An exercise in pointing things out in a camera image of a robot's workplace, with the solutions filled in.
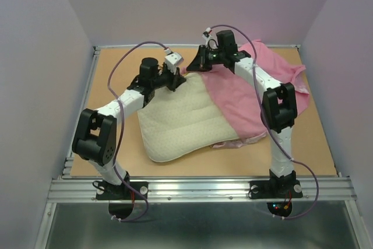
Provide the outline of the cream pillow yellow edge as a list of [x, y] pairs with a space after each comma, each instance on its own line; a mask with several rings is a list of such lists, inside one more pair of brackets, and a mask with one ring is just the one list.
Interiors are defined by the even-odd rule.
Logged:
[[174, 92], [157, 89], [152, 101], [138, 111], [138, 120], [146, 154], [157, 163], [238, 139], [197, 73], [187, 74]]

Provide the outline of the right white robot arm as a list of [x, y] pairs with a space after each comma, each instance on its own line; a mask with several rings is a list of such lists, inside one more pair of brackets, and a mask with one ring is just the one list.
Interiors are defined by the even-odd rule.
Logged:
[[213, 65], [223, 65], [254, 87], [261, 120], [271, 138], [270, 176], [274, 179], [268, 182], [268, 190], [280, 197], [289, 190], [285, 177], [294, 173], [291, 135], [298, 116], [295, 88], [291, 83], [281, 83], [257, 64], [258, 53], [248, 36], [244, 37], [252, 47], [252, 55], [238, 49], [233, 33], [235, 27], [227, 25], [225, 30], [216, 33], [216, 38], [212, 30], [208, 27], [203, 32], [205, 43], [198, 47], [196, 57], [186, 70], [209, 72]]

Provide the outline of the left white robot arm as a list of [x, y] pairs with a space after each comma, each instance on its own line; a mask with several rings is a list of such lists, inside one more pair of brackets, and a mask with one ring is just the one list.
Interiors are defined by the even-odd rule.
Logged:
[[129, 194], [130, 185], [124, 181], [127, 171], [116, 163], [117, 126], [124, 128], [124, 120], [147, 106], [155, 90], [166, 87], [175, 91], [186, 79], [180, 74], [179, 64], [183, 61], [179, 53], [166, 55], [161, 69], [158, 60], [142, 59], [139, 74], [125, 89], [103, 107], [84, 109], [79, 117], [72, 142], [72, 152], [88, 161], [103, 180], [110, 184], [110, 193], [118, 199]]

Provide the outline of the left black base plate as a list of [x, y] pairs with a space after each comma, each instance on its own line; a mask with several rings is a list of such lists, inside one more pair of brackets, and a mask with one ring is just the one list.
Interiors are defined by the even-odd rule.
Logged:
[[131, 187], [133, 192], [124, 184], [112, 185], [106, 181], [94, 180], [92, 186], [96, 189], [96, 200], [98, 201], [130, 201], [132, 199], [141, 199], [140, 195], [147, 198], [148, 182], [133, 181]]

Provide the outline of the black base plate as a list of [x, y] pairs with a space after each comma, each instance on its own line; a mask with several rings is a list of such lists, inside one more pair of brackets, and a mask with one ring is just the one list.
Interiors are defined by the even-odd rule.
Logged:
[[278, 183], [271, 180], [252, 180], [249, 182], [252, 199], [302, 198], [303, 193], [298, 180]]
[[133, 181], [131, 187], [133, 192], [124, 184], [112, 185], [106, 181], [94, 180], [92, 186], [96, 189], [96, 200], [98, 201], [130, 201], [132, 199], [141, 199], [140, 195], [147, 198], [148, 182]]

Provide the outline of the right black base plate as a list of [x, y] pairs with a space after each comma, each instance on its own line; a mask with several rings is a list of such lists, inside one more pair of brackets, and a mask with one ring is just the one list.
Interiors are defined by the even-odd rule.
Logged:
[[252, 199], [302, 198], [303, 193], [298, 180], [278, 183], [271, 180], [252, 180], [249, 182]]

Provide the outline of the aluminium front rail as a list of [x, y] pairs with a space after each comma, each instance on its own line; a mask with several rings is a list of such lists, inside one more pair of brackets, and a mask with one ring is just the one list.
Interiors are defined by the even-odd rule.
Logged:
[[[148, 183], [147, 199], [151, 204], [192, 202], [267, 202], [251, 199], [249, 182], [253, 177], [200, 178], [134, 178]], [[96, 189], [92, 179], [60, 179], [52, 181], [48, 203], [93, 203]], [[352, 181], [348, 177], [319, 177], [319, 201], [355, 201]]]

